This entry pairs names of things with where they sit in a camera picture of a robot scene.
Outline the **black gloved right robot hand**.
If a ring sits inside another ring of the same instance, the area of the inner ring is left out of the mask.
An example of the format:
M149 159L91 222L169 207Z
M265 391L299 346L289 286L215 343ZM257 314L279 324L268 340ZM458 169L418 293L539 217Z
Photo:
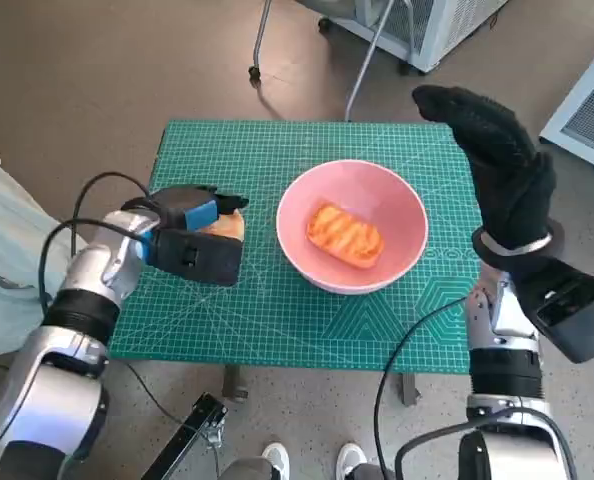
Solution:
M422 118L447 125L465 153L483 230L496 244L516 250L544 239L556 175L515 113L461 87L422 85L412 97Z

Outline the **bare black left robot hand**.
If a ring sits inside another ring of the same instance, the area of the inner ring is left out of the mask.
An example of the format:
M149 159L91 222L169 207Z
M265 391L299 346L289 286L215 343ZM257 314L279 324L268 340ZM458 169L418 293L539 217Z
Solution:
M222 215L245 208L249 200L234 194L219 193L211 185L175 185L152 194L149 199L160 213L165 228L198 231L206 228Z

